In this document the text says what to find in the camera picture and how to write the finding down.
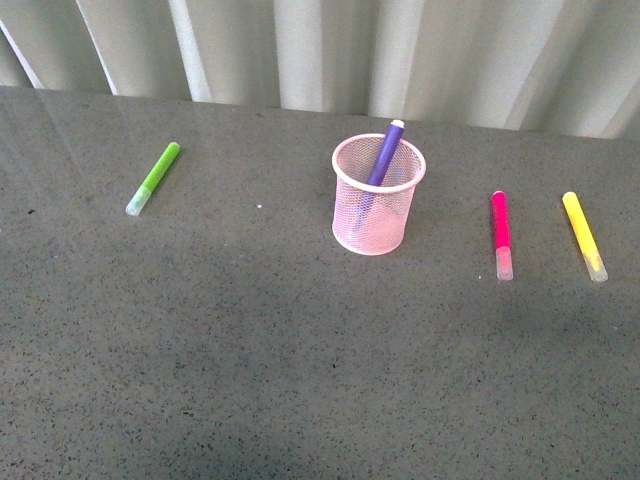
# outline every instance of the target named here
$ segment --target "yellow marker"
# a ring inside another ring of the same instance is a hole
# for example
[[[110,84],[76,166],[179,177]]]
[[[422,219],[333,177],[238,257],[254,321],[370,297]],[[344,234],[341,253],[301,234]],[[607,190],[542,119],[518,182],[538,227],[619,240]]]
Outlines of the yellow marker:
[[[562,197],[562,202],[564,203],[564,208],[567,209],[567,215],[569,215],[573,232],[578,239],[578,245],[580,245],[580,251],[587,264],[591,280],[604,282],[609,276],[604,268],[604,263],[602,263],[602,258],[600,258],[600,252],[598,252],[593,235],[591,235],[587,219],[582,212],[578,196],[573,192],[567,192]]]

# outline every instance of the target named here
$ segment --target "pen holder rim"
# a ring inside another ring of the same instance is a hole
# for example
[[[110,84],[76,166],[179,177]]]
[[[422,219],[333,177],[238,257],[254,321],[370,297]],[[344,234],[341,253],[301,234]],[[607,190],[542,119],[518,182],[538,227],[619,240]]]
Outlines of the pen holder rim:
[[[424,159],[424,155],[422,155],[422,152],[420,152],[420,150],[418,150],[418,148],[415,145],[407,142],[404,139],[401,139],[400,143],[406,146],[407,148],[409,148],[420,161],[420,171],[409,182],[403,183],[401,185],[395,185],[393,187],[378,187],[375,185],[368,185],[366,183],[354,180],[349,175],[347,175],[338,165],[338,155],[340,154],[341,150],[344,148],[345,145],[352,143],[356,140],[364,139],[364,138],[384,138],[384,134],[383,133],[364,133],[362,135],[349,137],[343,142],[341,142],[333,151],[333,155],[331,156],[331,163],[333,165],[333,170],[336,172],[336,175],[338,175],[338,177],[342,181],[359,190],[384,195],[384,194],[403,192],[405,190],[413,188],[418,183],[420,183],[420,181],[424,178],[425,174],[427,173],[427,162]]]

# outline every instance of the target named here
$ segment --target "gray countertop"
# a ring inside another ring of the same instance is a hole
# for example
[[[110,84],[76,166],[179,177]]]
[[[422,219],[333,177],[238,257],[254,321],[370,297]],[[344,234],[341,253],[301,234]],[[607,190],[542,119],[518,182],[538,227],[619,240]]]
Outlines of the gray countertop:
[[[640,478],[640,145],[407,122],[427,175],[363,257],[331,153],[387,124],[0,89],[0,477]]]

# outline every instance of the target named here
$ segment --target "green marker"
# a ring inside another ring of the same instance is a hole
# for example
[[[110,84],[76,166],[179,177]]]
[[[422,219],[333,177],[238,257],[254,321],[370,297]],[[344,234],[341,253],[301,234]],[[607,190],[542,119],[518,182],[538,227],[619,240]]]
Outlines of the green marker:
[[[151,169],[147,178],[142,182],[142,185],[140,185],[140,188],[129,202],[129,205],[127,205],[126,211],[129,215],[135,217],[140,215],[140,210],[142,210],[142,207],[147,203],[147,200],[149,200],[149,197],[158,186],[158,183],[160,183],[160,180],[162,180],[162,177],[164,177],[164,174],[169,170],[178,153],[180,153],[180,145],[176,142],[171,142]]]

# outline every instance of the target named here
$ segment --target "pink mesh pen holder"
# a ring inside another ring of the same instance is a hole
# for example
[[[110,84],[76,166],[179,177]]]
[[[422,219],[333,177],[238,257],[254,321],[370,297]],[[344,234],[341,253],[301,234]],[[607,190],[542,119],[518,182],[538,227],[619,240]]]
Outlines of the pink mesh pen holder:
[[[400,245],[413,191],[427,171],[422,153],[400,140],[382,185],[367,185],[383,140],[383,134],[357,135],[333,152],[338,175],[333,234],[343,247],[362,255],[382,255]]]

